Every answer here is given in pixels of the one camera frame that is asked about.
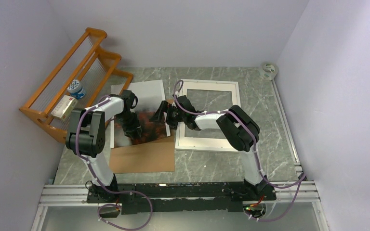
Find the brown frame backing board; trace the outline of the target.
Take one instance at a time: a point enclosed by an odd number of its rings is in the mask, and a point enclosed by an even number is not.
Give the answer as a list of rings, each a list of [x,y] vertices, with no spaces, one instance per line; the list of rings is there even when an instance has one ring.
[[[108,160],[109,168],[115,174],[173,172],[173,132],[170,137],[160,140],[111,148]]]

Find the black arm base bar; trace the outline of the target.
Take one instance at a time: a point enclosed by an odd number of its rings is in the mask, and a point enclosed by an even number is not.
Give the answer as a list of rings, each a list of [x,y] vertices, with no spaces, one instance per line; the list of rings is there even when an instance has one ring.
[[[109,194],[101,187],[88,188],[89,204],[121,204],[122,214],[143,212],[213,211],[242,212],[254,201],[274,201],[274,187],[266,185],[256,194],[245,181],[193,183],[137,183],[119,184],[119,194]]]

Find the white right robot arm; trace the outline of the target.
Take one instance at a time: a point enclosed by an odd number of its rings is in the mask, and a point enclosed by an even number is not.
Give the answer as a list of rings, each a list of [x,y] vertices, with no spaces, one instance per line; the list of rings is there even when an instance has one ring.
[[[174,99],[175,104],[162,101],[150,122],[165,122],[176,129],[184,123],[190,130],[217,129],[223,133],[231,147],[240,154],[244,169],[246,195],[259,199],[264,194],[267,178],[257,154],[260,128],[238,105],[222,111],[197,111],[186,96]]]

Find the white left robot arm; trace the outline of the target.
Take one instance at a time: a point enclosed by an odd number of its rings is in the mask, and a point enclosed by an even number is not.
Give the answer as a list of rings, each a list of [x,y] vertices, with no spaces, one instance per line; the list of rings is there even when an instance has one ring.
[[[70,114],[66,147],[73,151],[87,166],[92,182],[101,187],[99,195],[106,202],[113,202],[119,195],[118,183],[109,168],[103,150],[106,144],[106,122],[114,120],[130,139],[141,136],[142,128],[133,111],[137,96],[130,90],[120,95],[108,95],[91,107],[74,109]]]

